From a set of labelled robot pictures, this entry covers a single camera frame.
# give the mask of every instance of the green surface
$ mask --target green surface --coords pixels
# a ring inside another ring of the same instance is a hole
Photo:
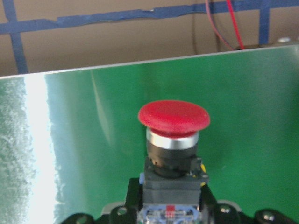
[[[123,201],[142,172],[138,110],[206,108],[199,155],[217,199],[299,221],[299,45],[0,80],[0,223],[59,223]]]

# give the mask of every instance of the silver metal ring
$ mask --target silver metal ring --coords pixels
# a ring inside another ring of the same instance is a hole
[[[169,138],[158,135],[151,131],[150,128],[146,129],[146,138],[154,146],[164,149],[188,149],[195,146],[199,139],[199,133],[196,132],[194,135],[185,138]]]

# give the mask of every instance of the green metal panel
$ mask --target green metal panel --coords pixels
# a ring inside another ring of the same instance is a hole
[[[299,45],[0,80],[1,223],[100,215],[143,170],[138,110],[206,108],[199,155],[217,199],[299,221]]]

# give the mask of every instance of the red button cap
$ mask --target red button cap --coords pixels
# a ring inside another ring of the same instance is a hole
[[[191,136],[210,124],[204,108],[179,100],[148,103],[140,109],[138,118],[156,134],[170,138]]]

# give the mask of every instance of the red wire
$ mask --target red wire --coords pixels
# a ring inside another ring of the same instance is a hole
[[[206,14],[207,14],[207,16],[208,16],[208,18],[209,18],[209,21],[210,21],[210,23],[211,23],[211,25],[212,25],[212,28],[213,28],[214,32],[216,33],[216,35],[218,36],[218,38],[219,38],[220,40],[222,40],[223,43],[224,43],[225,45],[228,46],[228,48],[230,48],[231,50],[234,50],[234,48],[233,48],[232,46],[230,46],[229,43],[228,43],[228,42],[221,36],[221,34],[218,32],[218,30],[217,30],[217,28],[216,28],[216,26],[215,26],[215,24],[214,24],[214,21],[213,21],[213,19],[212,19],[212,16],[211,16],[210,6],[209,6],[209,1],[208,1],[208,0],[206,0]]]
[[[230,13],[230,17],[232,18],[232,22],[233,22],[233,25],[234,25],[235,35],[238,39],[238,42],[239,42],[239,45],[240,45],[241,49],[244,50],[245,48],[244,48],[244,45],[243,45],[243,42],[242,42],[242,39],[241,39],[241,36],[240,36],[240,33],[239,33],[239,28],[238,28],[238,25],[237,25],[237,21],[235,20],[235,14],[234,14],[232,3],[231,3],[230,0],[226,0],[226,3],[228,5],[228,10],[229,10],[229,13]]]

